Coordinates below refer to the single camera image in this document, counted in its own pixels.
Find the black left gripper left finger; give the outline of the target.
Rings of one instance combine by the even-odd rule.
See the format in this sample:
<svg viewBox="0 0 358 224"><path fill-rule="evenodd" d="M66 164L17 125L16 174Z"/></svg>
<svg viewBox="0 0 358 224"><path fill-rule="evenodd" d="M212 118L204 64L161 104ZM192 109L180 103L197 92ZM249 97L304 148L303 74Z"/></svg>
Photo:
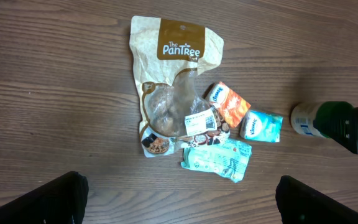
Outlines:
<svg viewBox="0 0 358 224"><path fill-rule="evenodd" d="M85 176L70 171L0 207L0 223L82 224L88 201Z"/></svg>

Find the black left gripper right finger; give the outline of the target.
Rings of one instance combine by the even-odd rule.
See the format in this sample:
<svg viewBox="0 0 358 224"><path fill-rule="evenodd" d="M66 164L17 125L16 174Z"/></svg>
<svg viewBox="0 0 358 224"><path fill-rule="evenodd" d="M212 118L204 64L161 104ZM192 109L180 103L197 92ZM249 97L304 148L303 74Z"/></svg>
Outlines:
<svg viewBox="0 0 358 224"><path fill-rule="evenodd" d="M283 224L358 224L358 212L283 175L275 199Z"/></svg>

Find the green lid beige jar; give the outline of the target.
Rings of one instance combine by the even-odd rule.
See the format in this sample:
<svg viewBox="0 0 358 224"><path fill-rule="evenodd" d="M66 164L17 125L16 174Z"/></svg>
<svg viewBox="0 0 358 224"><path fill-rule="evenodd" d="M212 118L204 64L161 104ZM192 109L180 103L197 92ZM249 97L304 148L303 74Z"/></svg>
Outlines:
<svg viewBox="0 0 358 224"><path fill-rule="evenodd" d="M292 128L307 136L331 138L330 132L345 125L346 116L354 107L345 101L300 103L290 114Z"/></svg>

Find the teal wet wipes pack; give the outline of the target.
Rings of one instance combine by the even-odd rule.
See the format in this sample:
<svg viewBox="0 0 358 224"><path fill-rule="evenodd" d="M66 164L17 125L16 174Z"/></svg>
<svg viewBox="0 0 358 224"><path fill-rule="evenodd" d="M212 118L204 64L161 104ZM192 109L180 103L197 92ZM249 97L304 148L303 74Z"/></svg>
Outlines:
<svg viewBox="0 0 358 224"><path fill-rule="evenodd" d="M212 172L238 183L245 176L251 155L251 145L227 139L211 146L184 148L181 166L193 171Z"/></svg>

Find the teal Kleenex tissue pack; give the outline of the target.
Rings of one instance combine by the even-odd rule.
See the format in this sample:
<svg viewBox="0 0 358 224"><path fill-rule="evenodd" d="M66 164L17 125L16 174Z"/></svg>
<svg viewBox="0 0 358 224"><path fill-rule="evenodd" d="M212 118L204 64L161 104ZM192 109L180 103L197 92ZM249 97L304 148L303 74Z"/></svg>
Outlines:
<svg viewBox="0 0 358 224"><path fill-rule="evenodd" d="M252 141L280 142L282 123L283 117L280 115L249 110L242 120L239 135Z"/></svg>

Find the orange Kleenex tissue pack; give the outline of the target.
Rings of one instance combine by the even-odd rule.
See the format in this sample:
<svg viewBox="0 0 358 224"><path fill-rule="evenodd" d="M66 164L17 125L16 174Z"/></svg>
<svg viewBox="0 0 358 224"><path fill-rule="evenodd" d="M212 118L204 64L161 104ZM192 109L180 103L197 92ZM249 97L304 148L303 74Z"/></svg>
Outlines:
<svg viewBox="0 0 358 224"><path fill-rule="evenodd" d="M251 105L223 82L213 85L206 100L214 106L230 128L236 128Z"/></svg>

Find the mixed beans printed bag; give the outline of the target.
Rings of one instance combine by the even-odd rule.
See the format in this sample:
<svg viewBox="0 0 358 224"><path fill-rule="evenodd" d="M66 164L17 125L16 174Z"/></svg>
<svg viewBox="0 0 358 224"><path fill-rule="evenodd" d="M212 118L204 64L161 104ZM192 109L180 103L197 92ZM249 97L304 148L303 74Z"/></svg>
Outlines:
<svg viewBox="0 0 358 224"><path fill-rule="evenodd" d="M170 155L181 148L211 146L224 143L230 136L230 128L216 108L211 107L217 129L194 136L166 137L145 126L140 132L141 145L146 157Z"/></svg>

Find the brown Pantree mushroom bag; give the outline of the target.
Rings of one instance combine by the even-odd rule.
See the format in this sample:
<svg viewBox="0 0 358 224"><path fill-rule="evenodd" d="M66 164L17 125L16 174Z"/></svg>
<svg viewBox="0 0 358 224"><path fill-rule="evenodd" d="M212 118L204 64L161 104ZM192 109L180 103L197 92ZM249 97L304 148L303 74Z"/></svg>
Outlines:
<svg viewBox="0 0 358 224"><path fill-rule="evenodd" d="M189 22L134 16L129 47L141 124L163 137L187 136L186 116L209 109L194 80L221 64L223 38Z"/></svg>

